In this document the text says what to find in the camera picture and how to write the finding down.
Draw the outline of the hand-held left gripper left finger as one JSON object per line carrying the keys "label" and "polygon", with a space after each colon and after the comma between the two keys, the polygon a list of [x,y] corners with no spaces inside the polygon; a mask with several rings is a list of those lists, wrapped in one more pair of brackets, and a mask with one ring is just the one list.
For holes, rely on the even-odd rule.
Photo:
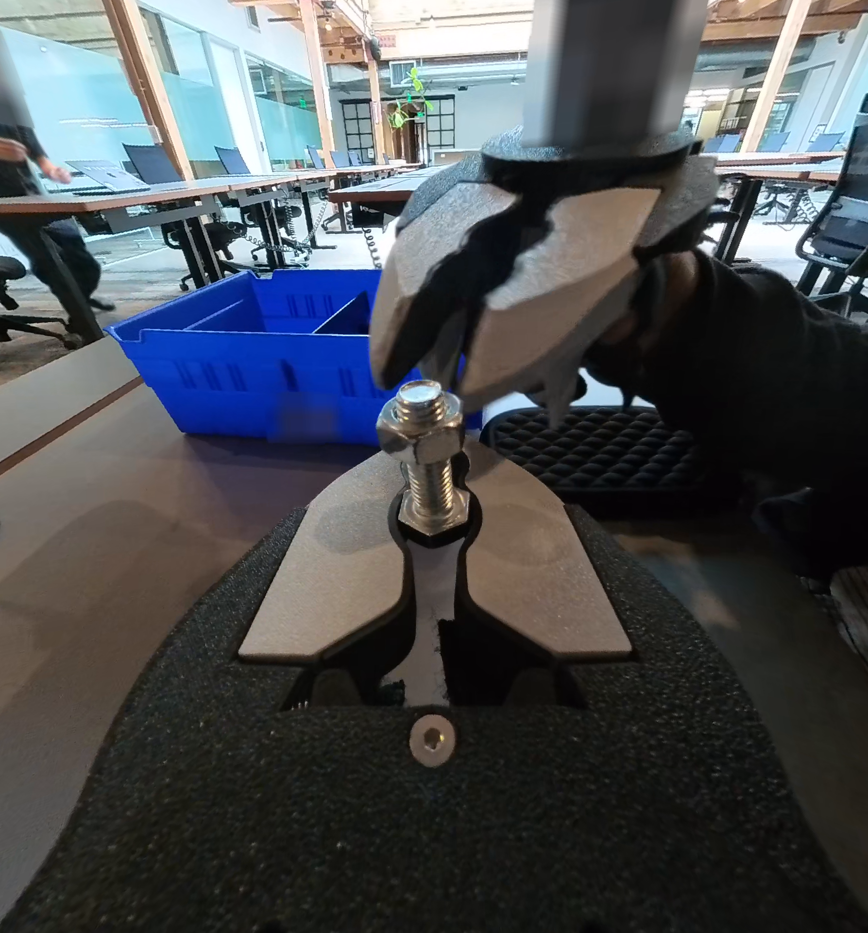
{"label": "hand-held left gripper left finger", "polygon": [[407,604],[406,555],[391,527],[404,480],[376,453],[306,509],[239,649],[246,661],[330,660]]}

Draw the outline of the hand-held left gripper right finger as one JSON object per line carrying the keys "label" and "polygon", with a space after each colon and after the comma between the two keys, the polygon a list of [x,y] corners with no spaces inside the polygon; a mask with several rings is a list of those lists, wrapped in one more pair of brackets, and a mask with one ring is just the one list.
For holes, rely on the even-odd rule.
{"label": "hand-held left gripper right finger", "polygon": [[563,502],[479,441],[464,454],[477,527],[458,559],[463,600],[549,659],[628,659],[630,639]]}

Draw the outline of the wooden desk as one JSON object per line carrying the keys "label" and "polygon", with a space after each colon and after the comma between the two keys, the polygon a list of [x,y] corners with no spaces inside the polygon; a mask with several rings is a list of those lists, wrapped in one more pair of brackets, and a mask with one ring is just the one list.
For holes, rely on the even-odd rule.
{"label": "wooden desk", "polygon": [[408,200],[422,183],[441,170],[441,167],[428,167],[398,173],[380,180],[329,191],[327,199],[332,204],[349,209],[350,226],[353,229],[385,229],[392,219],[400,216]]}
{"label": "wooden desk", "polygon": [[818,151],[798,153],[748,153],[717,156],[716,175],[720,197],[715,215],[721,226],[714,256],[732,264],[741,246],[762,188],[775,183],[802,194],[832,186],[838,180],[847,153]]}
{"label": "wooden desk", "polygon": [[42,257],[44,267],[56,275],[56,294],[67,312],[71,332],[80,344],[88,345],[101,341],[104,332],[67,263],[45,232],[47,224],[57,219],[76,218],[84,227],[93,227],[100,234],[119,234],[166,224],[181,227],[182,245],[187,249],[195,286],[204,287],[222,280],[225,274],[203,226],[203,218],[221,211],[223,201],[235,202],[240,207],[273,202],[297,181],[294,173],[237,175],[155,185],[128,193],[0,198],[0,220],[15,221],[36,236],[36,254]]}

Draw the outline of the person's right forearm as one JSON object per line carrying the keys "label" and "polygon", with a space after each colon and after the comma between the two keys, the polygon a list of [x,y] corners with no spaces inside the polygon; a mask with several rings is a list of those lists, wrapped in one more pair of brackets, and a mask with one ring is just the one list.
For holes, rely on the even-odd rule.
{"label": "person's right forearm", "polygon": [[761,266],[736,271],[698,253],[697,294],[654,355],[615,382],[596,380],[770,481],[778,495],[755,519],[799,570],[829,579],[868,566],[868,323]]}

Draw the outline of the hanging green plant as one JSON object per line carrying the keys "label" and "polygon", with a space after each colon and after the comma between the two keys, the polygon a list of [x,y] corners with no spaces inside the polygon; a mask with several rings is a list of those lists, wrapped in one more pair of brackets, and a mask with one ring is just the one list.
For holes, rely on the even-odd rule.
{"label": "hanging green plant", "polygon": [[397,91],[387,113],[387,121],[393,131],[402,130],[409,123],[424,123],[433,111],[427,99],[425,82],[416,62],[390,64],[390,84]]}

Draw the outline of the person's right hand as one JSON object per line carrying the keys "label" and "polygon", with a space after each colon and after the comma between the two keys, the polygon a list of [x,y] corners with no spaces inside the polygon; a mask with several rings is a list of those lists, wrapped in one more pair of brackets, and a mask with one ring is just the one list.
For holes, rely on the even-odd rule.
{"label": "person's right hand", "polygon": [[646,267],[626,311],[595,340],[583,364],[600,381],[615,382],[644,367],[677,315],[696,296],[699,253],[663,254]]}

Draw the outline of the blue divided plastic bin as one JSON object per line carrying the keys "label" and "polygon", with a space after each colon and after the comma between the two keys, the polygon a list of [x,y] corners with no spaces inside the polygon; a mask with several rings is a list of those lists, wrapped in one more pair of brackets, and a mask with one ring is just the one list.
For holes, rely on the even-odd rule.
{"label": "blue divided plastic bin", "polygon": [[393,391],[369,336],[313,336],[377,270],[234,274],[107,329],[178,429],[279,444],[378,446]]}

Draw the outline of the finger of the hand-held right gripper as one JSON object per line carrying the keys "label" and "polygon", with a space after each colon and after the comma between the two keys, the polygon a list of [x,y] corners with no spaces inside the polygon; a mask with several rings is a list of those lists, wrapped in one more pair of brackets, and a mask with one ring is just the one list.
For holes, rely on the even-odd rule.
{"label": "finger of the hand-held right gripper", "polygon": [[518,300],[521,194],[460,182],[397,235],[370,320],[375,383],[392,389],[417,368],[461,397],[521,392],[521,363],[489,331]]}
{"label": "finger of the hand-held right gripper", "polygon": [[465,351],[464,403],[480,410],[543,392],[552,423],[566,414],[585,352],[627,313],[639,280],[633,250],[660,195],[597,190],[552,206],[547,236],[484,298]]}

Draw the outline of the wooden pillar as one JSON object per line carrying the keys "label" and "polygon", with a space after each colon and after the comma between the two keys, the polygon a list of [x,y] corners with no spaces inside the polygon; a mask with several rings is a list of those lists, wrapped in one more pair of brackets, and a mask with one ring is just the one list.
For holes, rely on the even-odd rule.
{"label": "wooden pillar", "polygon": [[102,1],[102,7],[153,142],[162,147],[182,180],[193,181],[194,173],[137,2]]}

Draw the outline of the open grey laptop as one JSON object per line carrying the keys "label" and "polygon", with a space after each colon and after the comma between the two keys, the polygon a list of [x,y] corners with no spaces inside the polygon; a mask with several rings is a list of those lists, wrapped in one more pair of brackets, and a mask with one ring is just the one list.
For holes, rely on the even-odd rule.
{"label": "open grey laptop", "polygon": [[114,194],[131,194],[151,188],[150,185],[109,160],[68,160],[67,166],[83,174],[102,189]]}

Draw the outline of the black textured pad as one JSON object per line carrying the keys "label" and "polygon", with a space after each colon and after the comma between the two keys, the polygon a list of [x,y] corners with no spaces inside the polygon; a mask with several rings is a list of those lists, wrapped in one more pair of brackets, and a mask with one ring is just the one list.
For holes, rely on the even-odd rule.
{"label": "black textured pad", "polygon": [[492,417],[479,440],[602,519],[680,515],[715,496],[715,476],[693,439],[650,408],[572,407],[557,427],[544,410],[513,410]]}

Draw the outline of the steel hex nut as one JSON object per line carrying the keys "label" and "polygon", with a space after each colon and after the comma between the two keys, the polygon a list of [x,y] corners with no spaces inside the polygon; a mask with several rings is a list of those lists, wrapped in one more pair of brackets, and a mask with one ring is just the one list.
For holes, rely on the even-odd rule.
{"label": "steel hex nut", "polygon": [[394,399],[386,402],[376,425],[381,450],[395,460],[430,466],[450,461],[463,451],[463,404],[457,397],[447,396],[440,419],[418,425],[399,416],[396,408]]}

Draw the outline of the steel hex bolt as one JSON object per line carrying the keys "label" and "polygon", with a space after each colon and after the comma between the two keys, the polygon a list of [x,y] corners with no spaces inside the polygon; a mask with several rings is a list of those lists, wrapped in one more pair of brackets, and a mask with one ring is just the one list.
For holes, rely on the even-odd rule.
{"label": "steel hex bolt", "polygon": [[[413,380],[403,383],[392,399],[398,415],[418,425],[440,419],[448,395],[455,397],[435,380]],[[462,453],[450,461],[430,466],[410,466],[398,461],[407,491],[402,496],[397,518],[413,540],[426,541],[434,547],[457,540],[465,532],[470,517],[470,495],[457,488],[453,478],[453,461]]]}

